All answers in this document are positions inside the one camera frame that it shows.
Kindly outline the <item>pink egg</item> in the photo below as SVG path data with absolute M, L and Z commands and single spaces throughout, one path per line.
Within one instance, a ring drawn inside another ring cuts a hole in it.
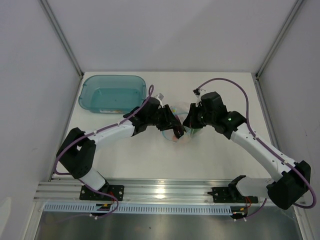
M 172 141 L 174 143 L 182 143 L 185 140 L 185 136 L 181 136 L 180 138 L 176 137 L 175 135 L 172 137 Z

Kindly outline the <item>green bell pepper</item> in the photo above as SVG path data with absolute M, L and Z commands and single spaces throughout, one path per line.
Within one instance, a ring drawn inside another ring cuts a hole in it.
M 200 131 L 201 131 L 200 128 L 190 128 L 188 133 L 190 136 L 194 136 L 194 135 L 198 134 Z

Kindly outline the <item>purple eggplant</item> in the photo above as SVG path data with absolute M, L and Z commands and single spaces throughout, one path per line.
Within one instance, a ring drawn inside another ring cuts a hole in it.
M 179 116 L 178 116 L 178 115 L 175 115 L 174 117 L 175 117 L 175 119 L 176 119 L 177 123 L 178 123 L 179 125 L 181 125 L 181 121 L 180 121 Z

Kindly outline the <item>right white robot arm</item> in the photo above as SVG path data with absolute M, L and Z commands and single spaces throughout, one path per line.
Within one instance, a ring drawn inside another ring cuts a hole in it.
M 296 162 L 261 139 L 248 126 L 248 120 L 237 111 L 228 111 L 217 92 L 196 89 L 197 101 L 192 103 L 183 122 L 185 127 L 214 130 L 246 150 L 269 173 L 270 178 L 240 175 L 229 183 L 228 196 L 234 202 L 245 197 L 270 199 L 287 210 L 307 191 L 311 167 L 305 161 Z

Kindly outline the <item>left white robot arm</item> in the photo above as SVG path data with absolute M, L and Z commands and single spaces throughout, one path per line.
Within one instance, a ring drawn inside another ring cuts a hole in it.
M 178 139 L 185 131 L 169 105 L 161 105 L 159 99 L 150 97 L 141 106 L 123 115 L 118 123 L 92 132 L 82 131 L 78 127 L 70 130 L 56 154 L 56 160 L 74 179 L 85 184 L 97 200 L 103 200 L 108 196 L 109 184 L 93 167 L 97 147 L 136 136 L 149 126 L 155 126 L 161 132 L 173 130 Z

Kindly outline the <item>teal plastic bin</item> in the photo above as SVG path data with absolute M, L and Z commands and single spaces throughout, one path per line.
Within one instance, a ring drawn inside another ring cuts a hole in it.
M 146 96 L 146 82 L 139 76 L 98 74 L 84 81 L 78 103 L 92 113 L 126 114 Z

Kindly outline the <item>aluminium mounting rail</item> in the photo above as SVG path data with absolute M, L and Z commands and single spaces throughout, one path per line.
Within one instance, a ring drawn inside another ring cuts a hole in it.
M 226 187 L 230 180 L 109 179 L 111 185 L 123 185 L 122 203 L 205 205 L 213 202 L 207 192 Z M 59 177 L 38 184 L 35 202 L 79 202 L 82 184 L 73 178 Z

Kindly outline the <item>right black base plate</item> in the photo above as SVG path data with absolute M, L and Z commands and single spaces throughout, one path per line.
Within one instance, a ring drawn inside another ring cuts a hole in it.
M 245 197 L 241 195 L 237 190 L 232 190 L 229 187 L 212 187 L 211 190 L 207 192 L 207 194 L 212 196 L 214 203 L 257 204 L 259 202 L 258 197 Z

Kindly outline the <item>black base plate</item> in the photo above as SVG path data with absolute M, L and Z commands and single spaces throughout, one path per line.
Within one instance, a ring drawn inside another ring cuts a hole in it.
M 241 195 L 237 190 L 232 190 L 229 187 L 212 187 L 211 190 L 207 192 L 207 194 L 212 196 L 214 203 L 257 204 L 259 202 L 258 197 L 245 197 Z
M 98 190 L 99 192 L 114 196 L 118 199 L 119 202 L 123 200 L 124 197 L 124 191 L 125 187 L 123 185 L 108 185 L 105 184 L 101 189 Z M 92 190 L 90 190 L 87 186 L 82 186 L 79 199 L 82 201 L 113 201 L 114 199 L 100 194 L 96 193 Z

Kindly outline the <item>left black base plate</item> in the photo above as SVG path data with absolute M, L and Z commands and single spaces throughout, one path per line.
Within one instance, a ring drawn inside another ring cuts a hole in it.
M 98 190 L 99 192 L 114 196 L 118 199 L 119 202 L 123 200 L 124 197 L 124 191 L 125 187 L 123 185 L 108 185 L 105 184 L 101 189 Z M 92 190 L 90 190 L 87 186 L 82 186 L 79 199 L 82 201 L 113 201 L 114 199 L 100 194 L 96 193 Z

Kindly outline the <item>right aluminium frame post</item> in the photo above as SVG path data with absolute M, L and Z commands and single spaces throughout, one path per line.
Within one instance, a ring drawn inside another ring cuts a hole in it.
M 290 8 L 289 13 L 285 17 L 284 22 L 282 23 L 278 33 L 276 34 L 275 38 L 272 41 L 272 44 L 270 45 L 270 48 L 268 49 L 266 55 L 263 57 L 263 60 L 255 73 L 255 78 L 257 80 L 262 77 L 264 71 L 267 69 L 271 60 L 277 53 L 279 47 L 281 46 L 282 42 L 284 41 L 286 35 L 288 34 L 290 28 L 293 26 L 296 18 L 298 17 L 306 2 L 306 0 L 294 1 L 293 6 Z

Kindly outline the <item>aluminium frame post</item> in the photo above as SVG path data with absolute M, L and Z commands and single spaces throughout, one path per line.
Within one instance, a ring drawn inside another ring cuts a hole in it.
M 54 33 L 56 34 L 62 48 L 64 49 L 67 57 L 69 58 L 75 72 L 79 77 L 84 76 L 84 72 L 81 69 L 81 66 L 74 54 L 74 51 L 71 48 L 69 41 L 66 38 L 66 35 L 49 3 L 48 0 L 38 0 L 39 5 L 41 6 L 45 16 L 48 19 L 49 24 L 51 25 Z
M 276 34 L 275 38 L 272 41 L 272 44 L 270 45 L 270 48 L 268 49 L 266 55 L 263 57 L 263 60 L 255 73 L 255 78 L 257 80 L 262 77 L 264 71 L 267 69 L 271 60 L 277 53 L 279 47 L 281 46 L 282 42 L 284 41 L 286 35 L 288 34 L 290 28 L 293 26 L 296 18 L 298 17 L 306 2 L 306 0 L 294 1 L 293 6 L 290 8 L 289 13 L 285 17 L 284 22 L 282 23 L 278 33 Z

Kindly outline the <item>left aluminium frame post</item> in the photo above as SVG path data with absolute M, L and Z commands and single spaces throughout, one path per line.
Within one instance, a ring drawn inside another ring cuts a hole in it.
M 74 51 L 71 48 L 69 41 L 66 38 L 66 35 L 49 3 L 48 0 L 38 0 L 39 5 L 41 6 L 45 16 L 48 19 L 49 24 L 51 25 L 54 33 L 56 34 L 62 48 L 64 49 L 67 57 L 69 58 L 75 72 L 79 77 L 84 76 L 84 72 L 81 69 L 81 66 L 74 54 Z

